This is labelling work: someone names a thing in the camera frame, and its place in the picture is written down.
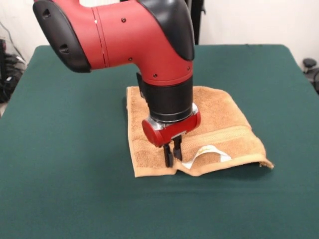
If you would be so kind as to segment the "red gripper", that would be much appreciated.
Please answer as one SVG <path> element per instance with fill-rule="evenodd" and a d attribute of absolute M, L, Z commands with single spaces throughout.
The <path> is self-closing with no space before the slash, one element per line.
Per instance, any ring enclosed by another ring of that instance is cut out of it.
<path fill-rule="evenodd" d="M 145 136 L 151 144 L 155 145 L 156 147 L 163 146 L 165 165 L 166 167 L 172 167 L 173 155 L 168 143 L 170 143 L 172 140 L 174 141 L 174 157 L 182 161 L 181 135 L 195 130 L 199 127 L 200 123 L 201 114 L 200 112 L 195 112 L 195 114 L 191 115 L 190 117 L 179 122 L 168 124 L 167 126 L 148 117 L 142 121 L 142 128 Z"/>

